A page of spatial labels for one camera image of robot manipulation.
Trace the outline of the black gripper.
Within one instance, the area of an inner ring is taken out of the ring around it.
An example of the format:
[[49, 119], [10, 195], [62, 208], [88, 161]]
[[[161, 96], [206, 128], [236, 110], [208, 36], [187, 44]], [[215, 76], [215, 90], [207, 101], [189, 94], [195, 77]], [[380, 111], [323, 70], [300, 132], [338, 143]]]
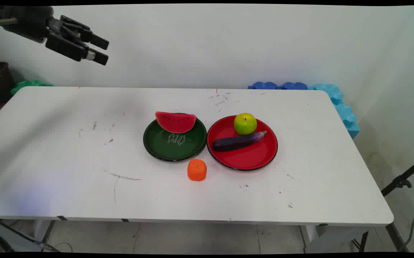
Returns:
[[[109, 41], [95, 35], [89, 26], [67, 16], [53, 18], [51, 6], [10, 5], [9, 18], [15, 18], [15, 24], [4, 25], [6, 31], [25, 37], [45, 46], [65, 57], [80, 62], [89, 60], [106, 65], [109, 56], [90, 48], [91, 43], [101, 49], [108, 49]], [[47, 28], [51, 19], [51, 32]]]

